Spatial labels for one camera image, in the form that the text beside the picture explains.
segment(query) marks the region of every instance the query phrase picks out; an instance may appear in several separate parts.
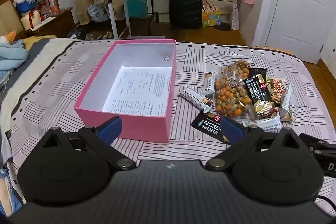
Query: black bag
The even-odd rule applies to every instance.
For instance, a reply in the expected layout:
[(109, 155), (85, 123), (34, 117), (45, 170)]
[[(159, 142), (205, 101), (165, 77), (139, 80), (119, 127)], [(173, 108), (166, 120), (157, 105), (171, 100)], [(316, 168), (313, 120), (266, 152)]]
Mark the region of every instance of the black bag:
[(169, 21), (177, 28), (198, 29), (202, 26), (203, 0), (169, 0)]

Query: striped bedspread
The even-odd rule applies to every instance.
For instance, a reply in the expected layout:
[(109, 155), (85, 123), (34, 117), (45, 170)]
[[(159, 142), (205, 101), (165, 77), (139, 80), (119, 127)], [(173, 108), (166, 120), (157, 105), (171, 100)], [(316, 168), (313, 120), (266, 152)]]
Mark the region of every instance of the striped bedspread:
[[(73, 109), (86, 81), (113, 43), (110, 41), (85, 41), (73, 43), (66, 52), (41, 75), (16, 108), (12, 116), (10, 144), (13, 160), (8, 165), (13, 178), (21, 164), (52, 126), (64, 132), (73, 132), (84, 126)], [(199, 110), (177, 93), (186, 86), (200, 91), (205, 72), (217, 70), (243, 58), (252, 67), (268, 69), (268, 77), (281, 77), (285, 86), (293, 87), (291, 108), (297, 134), (306, 133), (334, 142), (336, 134), (327, 108), (304, 64), (293, 56), (281, 52), (246, 47), (214, 46), (177, 42), (177, 72), (175, 98), (171, 113), (172, 129), (169, 143), (151, 143), (116, 139), (117, 150), (138, 164), (141, 160), (201, 160), (205, 162), (227, 148), (227, 145), (192, 128), (190, 124)], [(243, 116), (237, 120), (248, 119)], [(320, 194), (334, 199), (334, 179), (325, 177)], [(318, 200), (327, 212), (331, 207)]]

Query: wooden floor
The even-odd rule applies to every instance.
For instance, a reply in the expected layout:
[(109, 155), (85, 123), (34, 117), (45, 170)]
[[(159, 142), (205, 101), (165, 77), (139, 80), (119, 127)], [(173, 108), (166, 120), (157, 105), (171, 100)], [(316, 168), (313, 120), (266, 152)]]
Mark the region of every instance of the wooden floor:
[[(90, 28), (95, 37), (100, 34), (106, 34), (106, 30), (110, 31), (110, 22)], [(125, 21), (117, 22), (118, 33), (121, 33), (126, 26)], [(132, 35), (148, 35), (146, 20), (131, 20)], [(228, 44), (228, 45), (246, 45), (239, 31), (229, 30), (220, 31), (214, 27), (206, 27), (198, 30), (173, 29), (169, 23), (152, 23), (152, 35), (162, 35), (165, 38), (175, 39), (176, 41), (188, 41), (193, 43), (209, 43), (209, 44)], [(304, 62), (306, 68), (310, 72), (315, 85), (320, 92), (331, 119), (336, 127), (336, 80), (327, 69), (323, 61), (320, 59), (318, 66)]]

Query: stuffed animal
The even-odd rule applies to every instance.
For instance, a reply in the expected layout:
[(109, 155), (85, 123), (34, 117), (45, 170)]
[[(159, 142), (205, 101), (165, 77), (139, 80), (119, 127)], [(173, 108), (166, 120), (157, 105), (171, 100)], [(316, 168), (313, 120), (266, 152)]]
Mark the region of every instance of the stuffed animal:
[(16, 31), (12, 31), (9, 34), (3, 35), (0, 37), (0, 43), (4, 44), (14, 44), (14, 39), (16, 37)]

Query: open cardboard box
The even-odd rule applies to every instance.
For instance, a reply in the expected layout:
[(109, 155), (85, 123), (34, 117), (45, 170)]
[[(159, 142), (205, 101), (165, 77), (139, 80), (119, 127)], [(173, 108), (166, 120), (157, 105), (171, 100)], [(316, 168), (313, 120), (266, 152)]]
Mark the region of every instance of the open cardboard box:
[(74, 109), (86, 126), (121, 117), (120, 138), (168, 142), (176, 71), (175, 40), (116, 41)]

